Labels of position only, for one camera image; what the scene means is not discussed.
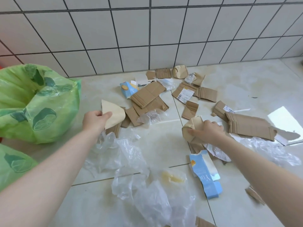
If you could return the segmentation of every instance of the white tiled floor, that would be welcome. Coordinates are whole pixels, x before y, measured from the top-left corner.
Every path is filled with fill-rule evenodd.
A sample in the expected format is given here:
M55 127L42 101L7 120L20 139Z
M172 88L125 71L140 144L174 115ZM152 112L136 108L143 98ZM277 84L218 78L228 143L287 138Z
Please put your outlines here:
M188 71L206 74L203 86L218 90L218 100L234 110L250 108L249 111L241 112L242 114L268 119L268 114L284 106L302 126L302 60L303 57L297 57L220 64L189 67ZM78 116L73 127L61 140L44 145L15 140L4 140L3 143L40 162L80 131L84 113L99 110L101 99L130 107L131 100L123 97L119 84L144 74L145 72L136 72L83 77ZM190 149L181 134L182 124L187 120L180 119L184 104L173 98L170 91L162 93L161 98L169 106L168 118L149 128L134 128L142 137L136 145L141 148L146 162L158 168L175 166L184 171L190 188L196 195L197 215L219 227L282 226L267 206L258 206L247 196L244 189L249 183L232 163L223 165L219 160L214 161L221 176L223 193L219 198L207 201L199 179L192 176L188 165ZM198 103L197 115L201 115L203 119L222 122L220 118L210 116L215 103L204 100L199 100ZM286 147L289 152L303 160L302 148L303 143ZM303 178L303 166L286 168ZM113 176L112 171L105 171L94 178L89 171L82 168L50 226L123 226L125 218L130 216L132 222L136 221L135 226L142 226L142 217L137 211L133 207L126 207L112 194Z

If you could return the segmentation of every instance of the forearm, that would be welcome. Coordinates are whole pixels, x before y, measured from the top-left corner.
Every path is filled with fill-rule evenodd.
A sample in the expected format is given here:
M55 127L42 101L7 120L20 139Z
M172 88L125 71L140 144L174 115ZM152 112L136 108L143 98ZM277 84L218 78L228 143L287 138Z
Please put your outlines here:
M285 226L303 226L303 181L237 141L224 137L222 149Z
M87 131L80 132L3 190L0 193L2 226L47 226L96 139Z

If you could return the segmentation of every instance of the sticker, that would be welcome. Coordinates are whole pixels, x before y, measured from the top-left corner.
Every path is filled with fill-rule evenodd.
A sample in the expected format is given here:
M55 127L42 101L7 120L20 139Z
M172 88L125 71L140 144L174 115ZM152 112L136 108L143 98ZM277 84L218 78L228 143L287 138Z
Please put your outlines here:
M196 80L197 77L195 75L195 73L190 73L185 79L184 81L191 84L194 80Z
M183 90L178 95L177 99L179 99L182 103L186 104L187 101L194 95L194 91L189 90L187 88L183 88Z
M231 112L231 113L235 113L229 106L225 105L225 107L223 108L223 110L227 111L227 112Z

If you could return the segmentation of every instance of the trash bag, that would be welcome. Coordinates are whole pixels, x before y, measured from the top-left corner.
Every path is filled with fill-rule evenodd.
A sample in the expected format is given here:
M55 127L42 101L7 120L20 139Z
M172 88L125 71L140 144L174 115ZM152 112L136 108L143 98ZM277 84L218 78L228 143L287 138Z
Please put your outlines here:
M0 144L0 191L37 164L26 154Z
M0 137L32 143L57 140L76 117L81 82L35 64L0 70Z

